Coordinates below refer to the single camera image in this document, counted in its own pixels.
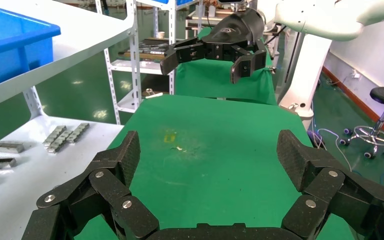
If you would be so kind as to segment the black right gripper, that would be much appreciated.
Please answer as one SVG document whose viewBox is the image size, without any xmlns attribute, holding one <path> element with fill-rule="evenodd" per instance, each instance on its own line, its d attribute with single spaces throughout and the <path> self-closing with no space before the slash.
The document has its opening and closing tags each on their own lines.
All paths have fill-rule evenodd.
<svg viewBox="0 0 384 240">
<path fill-rule="evenodd" d="M 267 50 L 261 40 L 266 26 L 265 15 L 253 8 L 236 11 L 222 19 L 209 34 L 171 44 L 160 61 L 162 75 L 168 75 L 179 64 L 200 59 L 233 62 L 230 80 L 241 78 L 266 67 Z"/>
</svg>

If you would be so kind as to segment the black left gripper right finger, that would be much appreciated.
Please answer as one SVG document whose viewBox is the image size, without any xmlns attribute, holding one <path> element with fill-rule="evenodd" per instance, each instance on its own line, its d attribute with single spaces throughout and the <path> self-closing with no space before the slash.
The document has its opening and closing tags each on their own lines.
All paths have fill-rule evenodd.
<svg viewBox="0 0 384 240">
<path fill-rule="evenodd" d="M 277 157 L 300 193 L 281 226 L 314 240 L 331 215 L 342 218 L 366 240 L 384 240 L 384 186 L 348 169 L 328 151 L 306 146 L 281 130 Z"/>
</svg>

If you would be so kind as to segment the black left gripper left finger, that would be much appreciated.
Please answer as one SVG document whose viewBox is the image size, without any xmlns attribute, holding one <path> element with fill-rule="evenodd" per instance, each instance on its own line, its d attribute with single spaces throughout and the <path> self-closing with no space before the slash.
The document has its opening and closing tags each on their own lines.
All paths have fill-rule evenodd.
<svg viewBox="0 0 384 240">
<path fill-rule="evenodd" d="M 38 198 L 22 238 L 72 240 L 97 216 L 120 240 L 149 238 L 159 221 L 130 191 L 140 154 L 136 131 L 119 146 L 98 152 L 82 173 Z"/>
</svg>

